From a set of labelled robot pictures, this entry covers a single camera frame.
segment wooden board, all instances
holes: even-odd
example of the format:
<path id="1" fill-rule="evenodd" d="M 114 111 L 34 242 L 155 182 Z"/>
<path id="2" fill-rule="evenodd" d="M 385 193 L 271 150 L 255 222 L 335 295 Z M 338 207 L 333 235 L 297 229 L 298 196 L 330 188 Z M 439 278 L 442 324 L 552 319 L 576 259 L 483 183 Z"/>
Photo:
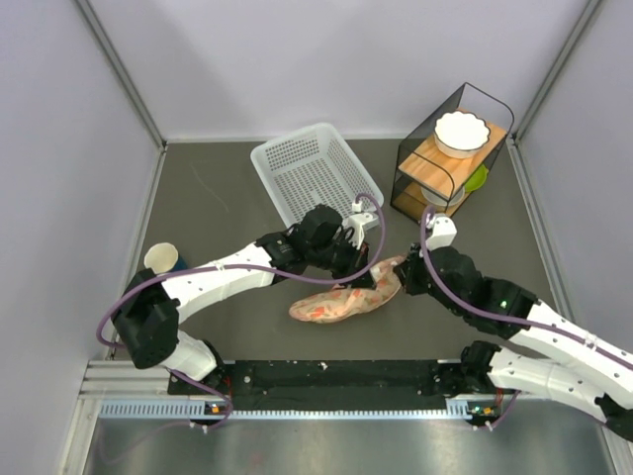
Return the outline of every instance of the wooden board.
<path id="1" fill-rule="evenodd" d="M 462 201 L 449 207 L 446 211 L 444 211 L 444 208 L 438 208 L 437 206 L 435 206 L 435 208 L 438 213 L 445 213 L 448 216 L 453 216 L 470 195 L 470 193 L 466 193 L 466 196 L 464 196 Z M 408 187 L 405 188 L 405 191 L 396 197 L 392 204 L 410 218 L 413 218 L 418 222 L 424 212 L 424 208 L 428 206 L 424 195 L 422 195 L 420 186 L 415 182 L 410 183 Z"/>
<path id="2" fill-rule="evenodd" d="M 471 158 L 459 159 L 445 155 L 439 151 L 435 144 L 435 137 L 431 135 L 415 150 L 415 153 L 412 153 L 403 161 L 399 166 L 399 170 L 414 180 L 424 183 L 428 188 L 435 190 L 437 194 L 442 195 L 444 198 L 450 197 L 451 192 L 455 193 L 461 188 L 477 167 L 482 164 L 490 152 L 505 137 L 506 131 L 501 127 L 491 122 L 486 122 L 486 125 L 491 129 L 490 140 Z M 448 171 L 455 182 L 455 189 L 453 190 L 453 184 L 444 170 L 429 163 L 419 155 Z"/>

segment orange floral cloth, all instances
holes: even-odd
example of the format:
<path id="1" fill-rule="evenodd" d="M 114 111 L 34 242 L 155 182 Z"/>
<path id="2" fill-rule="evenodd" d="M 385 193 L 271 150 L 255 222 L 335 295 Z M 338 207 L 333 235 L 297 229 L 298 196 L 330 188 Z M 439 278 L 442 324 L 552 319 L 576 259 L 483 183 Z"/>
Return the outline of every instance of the orange floral cloth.
<path id="1" fill-rule="evenodd" d="M 402 255 L 385 259 L 372 267 L 376 289 L 334 287 L 294 303 L 290 316 L 302 322 L 333 324 L 356 314 L 365 314 L 389 302 L 401 289 L 394 266 L 405 260 Z"/>

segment green object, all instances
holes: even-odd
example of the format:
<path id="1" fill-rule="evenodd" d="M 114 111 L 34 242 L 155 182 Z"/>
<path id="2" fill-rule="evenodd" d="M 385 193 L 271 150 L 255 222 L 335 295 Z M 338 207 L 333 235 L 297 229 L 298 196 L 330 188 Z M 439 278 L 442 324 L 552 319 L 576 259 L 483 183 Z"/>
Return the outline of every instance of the green object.
<path id="1" fill-rule="evenodd" d="M 484 183 L 486 183 L 487 178 L 488 178 L 488 169 L 485 168 L 483 165 L 480 165 L 479 168 L 475 170 L 475 173 L 473 173 L 473 176 L 471 176 L 466 181 L 466 184 L 464 185 L 464 188 L 466 188 L 466 193 L 479 190 L 482 186 L 484 186 Z"/>

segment cup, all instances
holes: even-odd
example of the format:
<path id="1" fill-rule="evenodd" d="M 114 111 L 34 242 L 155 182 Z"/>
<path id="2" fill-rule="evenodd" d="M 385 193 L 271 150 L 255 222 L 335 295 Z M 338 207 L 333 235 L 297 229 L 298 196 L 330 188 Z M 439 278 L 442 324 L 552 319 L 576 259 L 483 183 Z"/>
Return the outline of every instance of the cup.
<path id="1" fill-rule="evenodd" d="M 156 275 L 188 268 L 176 246 L 169 242 L 160 242 L 150 247 L 142 263 Z"/>

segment white wall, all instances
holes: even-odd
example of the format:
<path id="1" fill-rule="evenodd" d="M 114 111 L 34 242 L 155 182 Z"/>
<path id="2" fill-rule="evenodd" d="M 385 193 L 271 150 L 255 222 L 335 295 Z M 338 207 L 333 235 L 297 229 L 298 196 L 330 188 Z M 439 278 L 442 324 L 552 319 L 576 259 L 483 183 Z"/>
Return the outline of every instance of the white wall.
<path id="1" fill-rule="evenodd" d="M 586 0 L 92 0 L 161 132 L 405 134 L 468 80 L 522 116 Z"/>
<path id="2" fill-rule="evenodd" d="M 68 0 L 0 15 L 0 473 L 52 473 L 156 150 Z"/>
<path id="3" fill-rule="evenodd" d="M 604 2 L 523 141 L 582 323 L 633 350 L 633 3 Z"/>

